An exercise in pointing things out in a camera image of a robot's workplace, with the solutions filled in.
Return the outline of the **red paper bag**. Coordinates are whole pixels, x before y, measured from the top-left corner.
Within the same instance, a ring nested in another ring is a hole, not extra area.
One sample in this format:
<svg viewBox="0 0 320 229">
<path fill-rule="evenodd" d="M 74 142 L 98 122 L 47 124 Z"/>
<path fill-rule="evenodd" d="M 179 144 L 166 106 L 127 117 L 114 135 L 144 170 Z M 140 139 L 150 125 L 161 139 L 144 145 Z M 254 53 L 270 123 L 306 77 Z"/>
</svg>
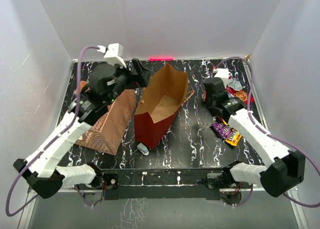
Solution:
<svg viewBox="0 0 320 229">
<path fill-rule="evenodd" d="M 167 63 L 150 79 L 134 114 L 135 139 L 153 149 L 171 127 L 181 106 L 195 93 L 188 74 Z"/>
</svg>

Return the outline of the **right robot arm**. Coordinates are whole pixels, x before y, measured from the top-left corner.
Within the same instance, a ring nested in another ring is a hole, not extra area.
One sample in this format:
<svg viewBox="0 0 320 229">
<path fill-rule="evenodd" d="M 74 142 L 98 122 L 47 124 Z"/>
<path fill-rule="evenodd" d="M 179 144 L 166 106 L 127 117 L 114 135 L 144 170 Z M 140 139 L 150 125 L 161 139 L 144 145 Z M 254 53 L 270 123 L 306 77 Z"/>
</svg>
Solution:
<svg viewBox="0 0 320 229">
<path fill-rule="evenodd" d="M 304 181 L 306 158 L 301 152 L 292 151 L 260 131 L 261 124 L 246 110 L 243 101 L 229 97 L 221 78 L 206 79 L 204 88 L 207 108 L 238 131 L 263 161 L 263 165 L 233 162 L 226 166 L 222 176 L 226 186 L 255 184 L 276 198 Z"/>
</svg>

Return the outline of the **red candy bag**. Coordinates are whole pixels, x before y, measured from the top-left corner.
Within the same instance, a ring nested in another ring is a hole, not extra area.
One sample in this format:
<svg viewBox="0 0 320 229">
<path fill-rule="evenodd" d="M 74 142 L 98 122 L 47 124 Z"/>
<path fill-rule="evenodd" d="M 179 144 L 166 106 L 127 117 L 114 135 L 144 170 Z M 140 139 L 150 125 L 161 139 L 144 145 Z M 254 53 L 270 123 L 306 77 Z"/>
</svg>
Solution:
<svg viewBox="0 0 320 229">
<path fill-rule="evenodd" d="M 244 91 L 243 89 L 241 90 L 234 90 L 233 88 L 227 86 L 226 90 L 228 92 L 229 96 L 233 96 L 233 97 L 238 97 L 241 101 L 243 101 L 246 105 L 248 104 L 248 99 L 249 99 L 249 93 Z M 202 100 L 203 102 L 205 102 L 206 99 L 206 92 L 203 93 L 202 95 Z M 249 102 L 253 103 L 254 97 L 251 95 Z"/>
</svg>

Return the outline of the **purple M&M's packet outside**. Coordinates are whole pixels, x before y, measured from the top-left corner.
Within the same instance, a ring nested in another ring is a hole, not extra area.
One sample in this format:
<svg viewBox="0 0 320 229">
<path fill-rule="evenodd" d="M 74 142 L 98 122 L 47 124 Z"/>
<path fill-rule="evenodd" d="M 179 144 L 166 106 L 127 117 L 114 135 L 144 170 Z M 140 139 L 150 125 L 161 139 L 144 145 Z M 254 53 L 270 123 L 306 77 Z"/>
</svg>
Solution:
<svg viewBox="0 0 320 229">
<path fill-rule="evenodd" d="M 217 132 L 218 135 L 224 140 L 227 139 L 228 136 L 231 135 L 233 132 L 233 129 L 229 125 L 224 124 L 223 122 L 213 123 L 212 127 L 214 131 Z"/>
</svg>

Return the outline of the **silver grey candy wrapper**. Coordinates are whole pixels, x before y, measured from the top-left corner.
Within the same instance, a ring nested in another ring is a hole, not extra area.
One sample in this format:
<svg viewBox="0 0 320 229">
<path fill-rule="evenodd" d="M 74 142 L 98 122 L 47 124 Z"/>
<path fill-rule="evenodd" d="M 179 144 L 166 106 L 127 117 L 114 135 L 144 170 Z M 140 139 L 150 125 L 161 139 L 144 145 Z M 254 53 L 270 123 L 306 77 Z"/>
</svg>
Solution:
<svg viewBox="0 0 320 229">
<path fill-rule="evenodd" d="M 243 89 L 243 86 L 240 81 L 236 80 L 235 78 L 230 78 L 227 81 L 227 86 L 235 91 L 241 91 Z"/>
</svg>

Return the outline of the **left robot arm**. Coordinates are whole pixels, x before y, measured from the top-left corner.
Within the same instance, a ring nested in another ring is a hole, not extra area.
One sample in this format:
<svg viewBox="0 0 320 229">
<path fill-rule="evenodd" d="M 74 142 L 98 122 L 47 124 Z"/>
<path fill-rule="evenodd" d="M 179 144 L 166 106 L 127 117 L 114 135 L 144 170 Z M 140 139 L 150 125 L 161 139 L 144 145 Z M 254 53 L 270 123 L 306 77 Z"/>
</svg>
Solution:
<svg viewBox="0 0 320 229">
<path fill-rule="evenodd" d="M 76 141 L 104 116 L 110 105 L 125 90 L 145 88 L 152 76 L 151 70 L 132 59 L 132 72 L 126 65 L 98 64 L 88 83 L 77 91 L 60 124 L 26 159 L 17 159 L 13 166 L 29 186 L 43 199 L 56 194 L 62 187 L 85 184 L 97 189 L 104 183 L 104 173 L 93 163 L 81 166 L 59 166 L 59 162 Z"/>
</svg>

